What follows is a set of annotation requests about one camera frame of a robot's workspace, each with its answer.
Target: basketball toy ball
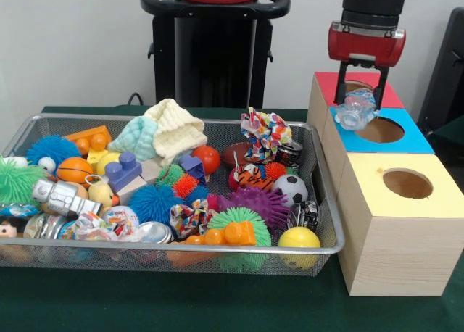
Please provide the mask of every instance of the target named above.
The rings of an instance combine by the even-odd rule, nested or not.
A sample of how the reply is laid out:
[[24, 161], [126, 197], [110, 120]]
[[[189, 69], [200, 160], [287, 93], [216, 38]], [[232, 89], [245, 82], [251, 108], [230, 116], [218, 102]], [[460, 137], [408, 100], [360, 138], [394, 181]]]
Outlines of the basketball toy ball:
[[[320, 241], [318, 236], [306, 227], [293, 227], [283, 232], [278, 245], [319, 248]], [[279, 256], [287, 267], [295, 270], [308, 270], [318, 261], [318, 256], [314, 254], [281, 254]]]
[[305, 182], [295, 175], [285, 174], [277, 179], [273, 184], [273, 191], [278, 194], [287, 195], [286, 207], [293, 204], [304, 202], [307, 199], [307, 189]]
[[57, 177], [67, 182], [76, 182], [88, 188], [86, 177], [94, 174], [94, 169], [84, 158], [72, 157], [61, 163], [57, 169]]
[[220, 154], [210, 146], [196, 147], [191, 156], [202, 161], [205, 175], [211, 175], [219, 169]]
[[110, 152], [105, 154], [99, 162], [96, 164], [96, 174], [103, 176], [104, 175], [104, 167], [107, 166], [108, 163], [116, 162], [119, 163], [119, 156], [121, 155], [120, 152]]

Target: toy football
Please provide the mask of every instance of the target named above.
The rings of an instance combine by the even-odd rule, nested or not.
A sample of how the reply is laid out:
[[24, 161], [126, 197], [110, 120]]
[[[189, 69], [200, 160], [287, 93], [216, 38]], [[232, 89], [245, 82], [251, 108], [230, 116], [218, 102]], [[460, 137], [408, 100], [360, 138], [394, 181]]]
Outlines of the toy football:
[[304, 202], [307, 199], [307, 189], [305, 182], [295, 175], [284, 175], [277, 179], [273, 184], [273, 191], [280, 190], [282, 194], [287, 195], [286, 207], [293, 204]]

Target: yellow ball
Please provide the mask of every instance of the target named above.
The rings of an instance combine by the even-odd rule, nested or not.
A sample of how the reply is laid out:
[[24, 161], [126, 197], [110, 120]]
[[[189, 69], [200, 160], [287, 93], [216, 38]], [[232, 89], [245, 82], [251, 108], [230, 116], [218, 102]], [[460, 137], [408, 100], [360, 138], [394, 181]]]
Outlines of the yellow ball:
[[104, 167], [107, 166], [108, 163], [117, 162], [119, 163], [119, 156], [121, 155], [120, 152], [110, 152], [109, 154], [104, 155], [99, 162], [96, 164], [96, 173], [100, 176], [104, 175]]
[[[278, 245], [282, 247], [319, 248], [320, 241], [311, 230], [305, 227], [293, 227], [282, 234], [278, 240]], [[280, 257], [287, 267], [295, 270], [310, 269], [318, 261], [318, 256], [311, 254], [281, 254]]]

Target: metal basket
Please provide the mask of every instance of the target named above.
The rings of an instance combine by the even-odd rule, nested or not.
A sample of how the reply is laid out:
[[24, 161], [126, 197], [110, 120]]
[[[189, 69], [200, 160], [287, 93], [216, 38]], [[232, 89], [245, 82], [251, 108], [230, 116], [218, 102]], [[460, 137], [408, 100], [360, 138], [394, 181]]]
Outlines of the metal basket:
[[[37, 115], [22, 125], [3, 155], [23, 156], [43, 136], [65, 136], [99, 125], [106, 125], [112, 137], [116, 137], [131, 119], [126, 116]], [[299, 175], [308, 187], [309, 198], [315, 199], [320, 207], [316, 232], [322, 246], [319, 249], [277, 247], [281, 231], [272, 235], [272, 247], [0, 238], [0, 266], [315, 276], [329, 256], [341, 250], [344, 234], [318, 135], [306, 123], [290, 123], [290, 126], [293, 139], [303, 145]], [[204, 133], [208, 144], [219, 152], [245, 139], [240, 134], [238, 120], [205, 120]], [[228, 171], [221, 166], [212, 175], [208, 189], [225, 195], [230, 192], [227, 180]], [[182, 265], [179, 261], [173, 265], [169, 260], [172, 257], [181, 259]], [[284, 260], [293, 267], [285, 265]]]

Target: red ball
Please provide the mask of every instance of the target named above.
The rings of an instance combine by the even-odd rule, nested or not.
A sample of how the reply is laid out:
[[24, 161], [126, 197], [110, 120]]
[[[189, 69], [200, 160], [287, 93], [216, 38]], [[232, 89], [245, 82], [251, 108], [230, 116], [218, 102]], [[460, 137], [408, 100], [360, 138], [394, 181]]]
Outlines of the red ball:
[[219, 152], [212, 147], [197, 147], [192, 152], [191, 156], [198, 157], [202, 161], [205, 175], [213, 174], [220, 166]]

